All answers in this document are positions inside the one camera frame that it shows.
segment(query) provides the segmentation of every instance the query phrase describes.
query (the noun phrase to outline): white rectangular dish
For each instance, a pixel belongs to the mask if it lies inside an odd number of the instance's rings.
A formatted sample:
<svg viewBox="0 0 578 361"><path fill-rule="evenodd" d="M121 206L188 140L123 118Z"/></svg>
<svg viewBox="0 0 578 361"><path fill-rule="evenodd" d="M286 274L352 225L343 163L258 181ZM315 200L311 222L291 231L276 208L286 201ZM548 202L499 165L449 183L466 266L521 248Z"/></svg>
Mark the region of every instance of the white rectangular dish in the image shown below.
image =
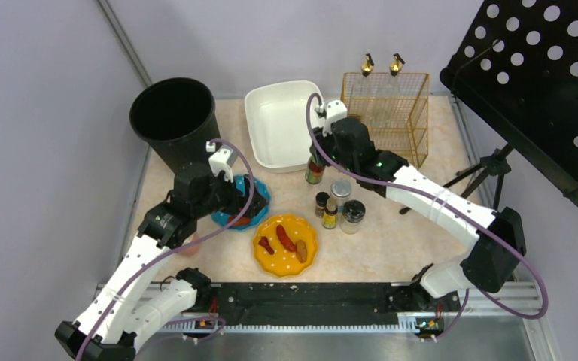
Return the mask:
<svg viewBox="0 0 578 361"><path fill-rule="evenodd" d="M286 173L306 167L311 138L307 131L305 107L313 93L320 94L317 85L307 80L295 80L262 86L245 97L251 147L256 161L267 171ZM314 110L311 119L313 126L320 126Z"/></svg>

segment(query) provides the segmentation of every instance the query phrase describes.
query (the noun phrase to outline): marble table surface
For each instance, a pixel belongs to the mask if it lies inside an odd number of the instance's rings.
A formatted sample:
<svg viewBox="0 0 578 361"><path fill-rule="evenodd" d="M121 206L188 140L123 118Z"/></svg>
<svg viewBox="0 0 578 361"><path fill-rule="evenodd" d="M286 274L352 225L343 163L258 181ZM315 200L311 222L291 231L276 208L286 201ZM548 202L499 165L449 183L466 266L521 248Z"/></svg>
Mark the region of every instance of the marble table surface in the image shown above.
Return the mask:
<svg viewBox="0 0 578 361"><path fill-rule="evenodd" d="M255 177L271 189L273 200L269 214L292 213L305 217L318 231L318 256L301 275L277 278L265 273L253 258L251 239L255 228L244 232L226 231L202 243L194 255L174 255L160 269L155 280L175 275L186 267L197 267L218 282L409 281L425 265L445 261L465 251L457 239L435 223L413 211L402 216L398 214L402 205L362 190L355 183L351 198L359 199L367 207L359 233L346 235L339 227L333 230L322 228L321 220L314 215L315 194L328 191L333 179L345 176L328 168L322 182L312 186L305 182L303 171L284 174L264 171L253 156L243 100L217 100L216 117L221 136L244 152ZM455 117L445 96L431 96L429 99L428 138L429 156L420 170L429 179L443 184L452 179L456 171L468 166ZM245 173L242 162L236 163L234 171L235 174ZM133 229L138 227L148 209L164 199L172 188L173 179L173 173L151 151L135 206ZM461 192L465 182L452 189ZM478 202L476 196L470 199ZM205 235L217 227L210 217L205 217L198 222L198 233Z"/></svg>

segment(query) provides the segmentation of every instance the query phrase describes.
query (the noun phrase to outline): black trash bin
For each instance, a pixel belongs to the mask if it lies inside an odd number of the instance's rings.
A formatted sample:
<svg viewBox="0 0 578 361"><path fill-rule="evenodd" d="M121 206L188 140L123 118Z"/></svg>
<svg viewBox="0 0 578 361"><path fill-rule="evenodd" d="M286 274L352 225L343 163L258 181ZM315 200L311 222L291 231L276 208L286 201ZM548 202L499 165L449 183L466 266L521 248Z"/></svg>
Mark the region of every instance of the black trash bin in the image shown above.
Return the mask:
<svg viewBox="0 0 578 361"><path fill-rule="evenodd" d="M143 90L129 111L129 123L176 173L185 163L208 164L205 143L221 136L214 111L214 96L205 84L177 77Z"/></svg>

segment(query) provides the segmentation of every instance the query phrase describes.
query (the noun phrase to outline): black perforated panel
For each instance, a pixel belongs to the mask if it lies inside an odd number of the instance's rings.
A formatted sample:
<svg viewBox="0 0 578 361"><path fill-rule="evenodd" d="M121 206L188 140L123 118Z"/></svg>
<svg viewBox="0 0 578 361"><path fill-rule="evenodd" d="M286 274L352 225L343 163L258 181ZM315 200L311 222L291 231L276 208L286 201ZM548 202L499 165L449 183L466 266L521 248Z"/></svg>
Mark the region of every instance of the black perforated panel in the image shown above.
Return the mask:
<svg viewBox="0 0 578 361"><path fill-rule="evenodd" d="M440 80L578 206L578 1L485 1Z"/></svg>

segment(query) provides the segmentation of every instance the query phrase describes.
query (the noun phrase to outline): silver lid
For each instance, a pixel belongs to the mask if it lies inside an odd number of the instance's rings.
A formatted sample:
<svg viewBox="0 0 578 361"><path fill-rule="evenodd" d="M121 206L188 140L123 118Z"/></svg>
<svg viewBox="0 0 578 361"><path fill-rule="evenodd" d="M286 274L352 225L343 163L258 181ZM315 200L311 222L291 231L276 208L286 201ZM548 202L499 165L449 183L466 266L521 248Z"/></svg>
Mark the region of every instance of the silver lid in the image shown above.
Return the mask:
<svg viewBox="0 0 578 361"><path fill-rule="evenodd" d="M346 179L336 179L331 184L331 194L338 198L345 198L351 195L351 182Z"/></svg>

